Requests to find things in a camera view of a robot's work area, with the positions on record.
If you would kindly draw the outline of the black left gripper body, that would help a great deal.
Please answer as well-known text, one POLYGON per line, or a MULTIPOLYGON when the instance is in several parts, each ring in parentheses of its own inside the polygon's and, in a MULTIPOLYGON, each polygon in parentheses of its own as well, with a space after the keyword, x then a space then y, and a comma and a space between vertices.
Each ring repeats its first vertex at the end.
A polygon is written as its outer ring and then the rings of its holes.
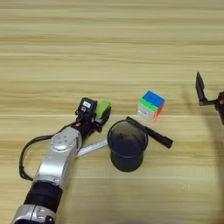
POLYGON ((82 140, 85 140, 95 131, 98 132, 102 131, 102 126, 94 118, 90 119, 81 118, 79 120, 76 120, 73 124, 73 128, 80 132, 82 140))

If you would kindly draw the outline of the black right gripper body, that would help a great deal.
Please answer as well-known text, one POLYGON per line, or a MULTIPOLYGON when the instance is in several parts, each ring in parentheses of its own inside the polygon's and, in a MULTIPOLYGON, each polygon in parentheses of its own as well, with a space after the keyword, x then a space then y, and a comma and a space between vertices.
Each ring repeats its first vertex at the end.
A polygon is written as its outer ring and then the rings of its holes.
POLYGON ((219 93, 215 108, 219 112, 221 123, 224 125, 224 91, 219 93))

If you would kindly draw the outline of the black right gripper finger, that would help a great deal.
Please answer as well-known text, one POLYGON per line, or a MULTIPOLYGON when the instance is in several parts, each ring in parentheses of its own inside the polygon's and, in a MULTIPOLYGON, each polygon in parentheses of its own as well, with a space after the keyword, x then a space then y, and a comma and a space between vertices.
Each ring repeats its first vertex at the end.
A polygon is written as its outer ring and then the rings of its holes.
POLYGON ((204 88, 205 88, 205 86, 204 86, 202 77, 201 77, 200 73, 197 73, 197 75, 196 75, 196 91, 197 91, 197 95, 199 98, 199 105, 200 106, 214 105, 217 101, 216 100, 209 101, 205 96, 204 88))

